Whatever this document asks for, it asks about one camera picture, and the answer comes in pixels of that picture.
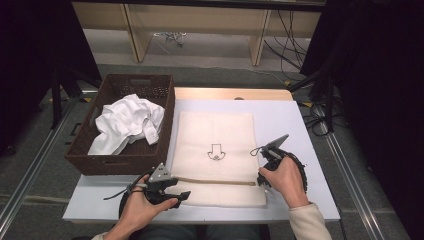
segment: wicker basket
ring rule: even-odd
[[[119,155],[87,155],[100,134],[95,119],[103,105],[129,94],[137,94],[165,109],[159,140],[149,145],[146,139],[128,144]],[[166,162],[174,117],[175,90],[170,75],[110,74],[102,82],[81,128],[65,158],[84,175],[140,175]]]

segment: sleeve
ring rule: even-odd
[[[105,234],[106,234],[106,233],[102,233],[102,234],[96,235],[96,236],[94,236],[91,240],[103,240],[103,236],[104,236]]]
[[[315,203],[289,210],[291,228],[298,240],[331,239],[324,217]]]

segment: white towel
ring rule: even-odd
[[[263,187],[257,186],[258,158],[253,116],[250,113],[180,112],[171,173],[195,181],[253,183],[205,184],[180,180],[167,189],[179,194],[191,191],[183,204],[220,207],[260,207],[266,204]]]
[[[136,94],[125,96],[111,105],[104,105],[96,118],[100,132],[88,155],[117,155],[127,145],[146,138],[152,145],[159,139],[164,108]]]

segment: finger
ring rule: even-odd
[[[178,202],[178,199],[171,198],[171,199],[163,201],[163,202],[161,202],[157,205],[154,205],[154,206],[155,206],[156,210],[158,211],[158,213],[160,213],[160,212],[163,212],[165,210],[172,208],[175,204],[177,204],[177,202]]]
[[[259,168],[259,173],[266,178],[267,176],[269,176],[269,174],[271,173],[271,171],[269,171],[268,169],[266,169],[264,167],[260,167]]]
[[[138,180],[139,183],[145,183],[147,180],[149,180],[150,175],[146,174],[140,180]]]

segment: crumpled white cloth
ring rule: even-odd
[[[88,155],[117,155],[127,145],[146,138],[152,145],[159,139],[165,109],[137,94],[125,96],[111,105],[104,105],[96,118],[100,132]]]

